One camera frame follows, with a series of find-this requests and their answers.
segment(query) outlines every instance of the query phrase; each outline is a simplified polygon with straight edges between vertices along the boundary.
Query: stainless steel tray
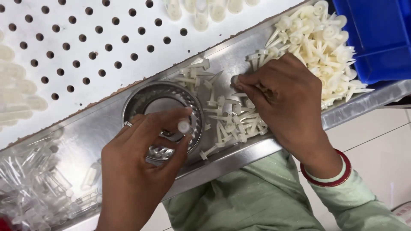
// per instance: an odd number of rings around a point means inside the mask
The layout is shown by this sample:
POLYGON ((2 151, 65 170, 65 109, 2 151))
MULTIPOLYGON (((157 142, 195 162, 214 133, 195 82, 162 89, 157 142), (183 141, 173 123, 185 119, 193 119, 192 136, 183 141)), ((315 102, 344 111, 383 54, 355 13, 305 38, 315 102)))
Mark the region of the stainless steel tray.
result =
MULTIPOLYGON (((122 127, 122 107, 128 96, 137 88, 151 82, 178 74, 178 69, 185 67, 203 58, 210 59, 211 68, 208 72, 217 73, 224 70, 223 75, 215 84, 216 96, 230 95, 235 90, 230 87, 233 75, 245 73, 250 70, 249 62, 245 61, 247 55, 255 53, 264 47, 268 37, 273 33, 272 25, 279 17, 270 19, 248 31, 239 34, 207 51, 204 51, 189 60, 186 60, 162 73, 157 74, 134 87, 131 87, 81 113, 52 126, 33 137, 26 139, 18 145, 0 152, 0 156, 18 150, 50 132, 63 130, 63 135, 57 141, 58 157, 60 162, 57 168, 70 181, 74 188, 79 188, 87 168, 100 158, 102 148, 118 133, 122 127)), ((322 113, 324 129, 329 129, 362 114, 372 111, 382 105, 395 101, 411 93, 411 80, 385 82, 376 86, 376 90, 362 95, 356 95, 348 103, 339 102, 322 113)), ((198 92, 200 102, 208 100, 209 92, 198 92)), ((176 181, 165 195, 163 200, 171 198, 181 192, 204 184, 210 180, 246 166, 256 160, 264 158, 282 149, 272 135, 256 136, 247 143, 238 143, 218 153, 211 155, 207 161, 201 160, 199 150, 211 147, 216 138, 215 132, 204 132, 201 143, 193 150, 186 165, 179 172, 176 181)), ((93 230, 98 220, 99 210, 85 216, 67 221, 54 230, 93 230)))

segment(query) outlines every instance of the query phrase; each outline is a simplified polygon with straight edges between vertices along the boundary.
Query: white tile floor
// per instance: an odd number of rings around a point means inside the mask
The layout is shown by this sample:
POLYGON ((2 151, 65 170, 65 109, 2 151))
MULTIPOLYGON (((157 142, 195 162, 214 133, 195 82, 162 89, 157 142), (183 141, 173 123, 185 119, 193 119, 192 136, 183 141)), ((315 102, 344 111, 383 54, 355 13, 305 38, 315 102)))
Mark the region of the white tile floor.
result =
MULTIPOLYGON (((410 115, 411 110, 377 109, 327 131, 331 144, 350 158, 353 168, 389 208, 411 201, 410 115)), ((340 230, 301 173, 300 181, 324 228, 340 230)), ((162 204, 142 230, 173 231, 162 204)))

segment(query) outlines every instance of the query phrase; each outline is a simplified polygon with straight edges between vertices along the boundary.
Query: bangle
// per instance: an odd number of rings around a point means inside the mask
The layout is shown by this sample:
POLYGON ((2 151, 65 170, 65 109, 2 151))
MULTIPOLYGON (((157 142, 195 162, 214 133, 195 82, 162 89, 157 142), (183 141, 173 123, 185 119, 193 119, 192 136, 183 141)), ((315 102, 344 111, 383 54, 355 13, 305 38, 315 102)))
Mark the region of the bangle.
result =
POLYGON ((345 172, 340 179, 333 181, 333 182, 329 182, 329 183, 319 182, 311 178, 305 171, 304 165, 300 163, 301 173, 305 177, 305 179, 307 179, 307 181, 309 181, 310 183, 317 185, 317 186, 321 186, 321 187, 335 187, 337 185, 344 183, 351 174, 351 162, 348 159, 348 157, 344 155, 344 153, 342 153, 341 151, 337 149, 335 149, 335 151, 342 157, 343 161, 345 162, 345 172))

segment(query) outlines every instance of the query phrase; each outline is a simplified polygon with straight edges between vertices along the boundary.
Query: blue plastic bin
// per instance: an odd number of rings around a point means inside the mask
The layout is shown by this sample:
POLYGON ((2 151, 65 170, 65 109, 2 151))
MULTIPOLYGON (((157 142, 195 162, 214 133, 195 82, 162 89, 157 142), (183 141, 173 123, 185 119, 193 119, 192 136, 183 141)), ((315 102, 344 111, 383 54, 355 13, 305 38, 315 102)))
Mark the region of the blue plastic bin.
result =
POLYGON ((363 83, 411 79, 411 0, 332 0, 347 16, 348 45, 363 83))

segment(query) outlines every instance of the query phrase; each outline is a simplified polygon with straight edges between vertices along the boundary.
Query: ring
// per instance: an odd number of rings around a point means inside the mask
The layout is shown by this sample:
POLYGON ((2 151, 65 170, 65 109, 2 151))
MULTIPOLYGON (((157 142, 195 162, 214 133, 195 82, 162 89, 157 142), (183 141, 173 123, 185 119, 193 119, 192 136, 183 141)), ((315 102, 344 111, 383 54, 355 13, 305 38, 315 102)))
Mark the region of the ring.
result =
POLYGON ((129 126, 129 127, 131 127, 131 126, 133 126, 130 122, 128 122, 128 121, 126 121, 126 122, 124 122, 124 126, 129 126))

